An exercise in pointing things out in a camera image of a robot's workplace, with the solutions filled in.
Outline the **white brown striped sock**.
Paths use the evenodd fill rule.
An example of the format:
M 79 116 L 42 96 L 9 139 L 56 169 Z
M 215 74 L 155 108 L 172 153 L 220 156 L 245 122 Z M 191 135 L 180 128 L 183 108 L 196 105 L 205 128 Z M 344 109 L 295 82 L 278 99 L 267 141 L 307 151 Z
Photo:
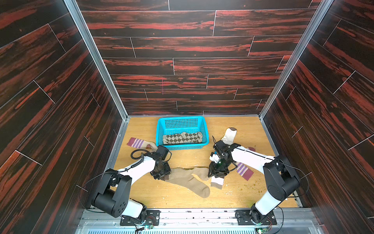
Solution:
M 237 133 L 237 129 L 234 127 L 230 127 L 226 130 L 225 135 L 221 138 L 221 140 L 228 145 L 231 145 L 235 139 Z M 222 190 L 224 184 L 224 178 L 221 177 L 212 177 L 211 179 L 211 187 L 217 188 Z

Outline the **tan ribbed sock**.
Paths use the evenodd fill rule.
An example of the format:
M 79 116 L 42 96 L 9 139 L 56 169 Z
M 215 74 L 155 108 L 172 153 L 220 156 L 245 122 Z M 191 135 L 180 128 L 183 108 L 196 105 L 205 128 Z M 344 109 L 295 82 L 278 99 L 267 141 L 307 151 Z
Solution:
M 210 195 L 210 188 L 194 177 L 192 169 L 173 168 L 163 181 L 185 187 L 204 199 Z
M 192 169 L 192 174 L 197 175 L 201 180 L 208 181 L 209 169 L 206 167 L 195 167 Z

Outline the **purple striped sock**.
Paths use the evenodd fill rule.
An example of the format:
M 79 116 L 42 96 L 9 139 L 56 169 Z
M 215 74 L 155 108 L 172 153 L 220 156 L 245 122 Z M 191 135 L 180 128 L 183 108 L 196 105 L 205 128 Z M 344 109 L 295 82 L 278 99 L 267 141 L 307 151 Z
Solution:
M 238 163 L 236 171 L 246 181 L 248 181 L 254 174 L 254 172 L 249 167 L 247 167 L 245 164 L 241 162 Z
M 127 143 L 128 146 L 136 149 L 150 149 L 152 152 L 157 150 L 157 145 L 154 142 L 142 140 L 132 137 Z

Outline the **tan ribbed sock front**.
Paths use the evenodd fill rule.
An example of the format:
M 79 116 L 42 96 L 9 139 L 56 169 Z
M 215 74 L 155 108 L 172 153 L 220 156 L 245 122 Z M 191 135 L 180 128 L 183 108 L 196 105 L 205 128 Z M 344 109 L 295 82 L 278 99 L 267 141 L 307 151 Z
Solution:
M 210 195 L 210 188 L 194 177 L 192 169 L 173 168 L 163 181 L 185 187 L 204 199 Z

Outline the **argyle sock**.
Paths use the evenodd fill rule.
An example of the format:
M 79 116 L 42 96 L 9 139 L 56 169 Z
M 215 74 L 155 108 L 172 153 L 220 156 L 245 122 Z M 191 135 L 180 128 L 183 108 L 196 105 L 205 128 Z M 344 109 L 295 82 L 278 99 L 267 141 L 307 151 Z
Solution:
M 181 133 L 182 142 L 184 143 L 202 143 L 203 134 L 201 132 L 196 133 Z
M 187 137 L 183 134 L 163 135 L 164 145 L 185 144 L 186 142 L 188 142 Z

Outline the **turquoise plastic basket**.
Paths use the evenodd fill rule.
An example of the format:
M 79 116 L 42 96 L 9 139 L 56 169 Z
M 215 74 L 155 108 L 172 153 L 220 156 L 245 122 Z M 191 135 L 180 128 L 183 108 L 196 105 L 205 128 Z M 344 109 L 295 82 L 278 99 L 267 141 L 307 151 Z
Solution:
M 176 134 L 202 134 L 200 143 L 172 143 L 165 144 L 164 136 Z M 164 146 L 170 151 L 202 149 L 209 144 L 207 123 L 202 116 L 160 118 L 156 128 L 156 145 Z

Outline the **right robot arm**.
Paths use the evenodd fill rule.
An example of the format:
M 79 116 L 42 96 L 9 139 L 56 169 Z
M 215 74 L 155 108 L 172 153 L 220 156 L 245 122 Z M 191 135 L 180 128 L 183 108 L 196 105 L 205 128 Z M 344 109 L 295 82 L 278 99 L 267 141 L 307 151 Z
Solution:
M 266 193 L 251 207 L 251 219 L 260 223 L 279 204 L 300 187 L 300 177 L 295 167 L 286 157 L 266 156 L 242 147 L 239 144 L 228 145 L 218 141 L 213 145 L 208 177 L 224 178 L 231 170 L 230 165 L 238 168 L 242 163 L 262 173 L 266 181 Z

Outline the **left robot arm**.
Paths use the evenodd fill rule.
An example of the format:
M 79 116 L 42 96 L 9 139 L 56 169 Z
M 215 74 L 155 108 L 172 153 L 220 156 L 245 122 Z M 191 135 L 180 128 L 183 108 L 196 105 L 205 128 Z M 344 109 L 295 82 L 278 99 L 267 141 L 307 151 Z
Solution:
M 171 173 L 166 158 L 171 159 L 168 148 L 159 146 L 155 151 L 136 149 L 131 158 L 136 162 L 120 170 L 108 169 L 91 192 L 91 205 L 112 217 L 127 216 L 143 221 L 146 205 L 130 199 L 132 185 L 142 176 L 150 174 L 160 180 Z

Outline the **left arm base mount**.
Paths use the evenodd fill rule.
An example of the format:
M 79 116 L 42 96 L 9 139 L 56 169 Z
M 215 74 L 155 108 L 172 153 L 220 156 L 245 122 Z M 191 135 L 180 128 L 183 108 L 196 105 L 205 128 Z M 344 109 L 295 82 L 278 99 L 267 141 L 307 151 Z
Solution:
M 160 221 L 160 210 L 146 209 L 134 218 L 127 215 L 121 216 L 120 226 L 158 226 Z

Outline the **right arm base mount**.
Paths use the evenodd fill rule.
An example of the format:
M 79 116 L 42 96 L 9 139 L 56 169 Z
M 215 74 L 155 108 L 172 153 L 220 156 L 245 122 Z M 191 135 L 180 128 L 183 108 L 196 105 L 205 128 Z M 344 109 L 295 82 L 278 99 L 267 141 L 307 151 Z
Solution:
M 235 218 L 237 219 L 239 226 L 244 225 L 277 225 L 277 221 L 274 212 L 263 215 L 257 210 L 252 211 L 251 209 L 236 210 Z

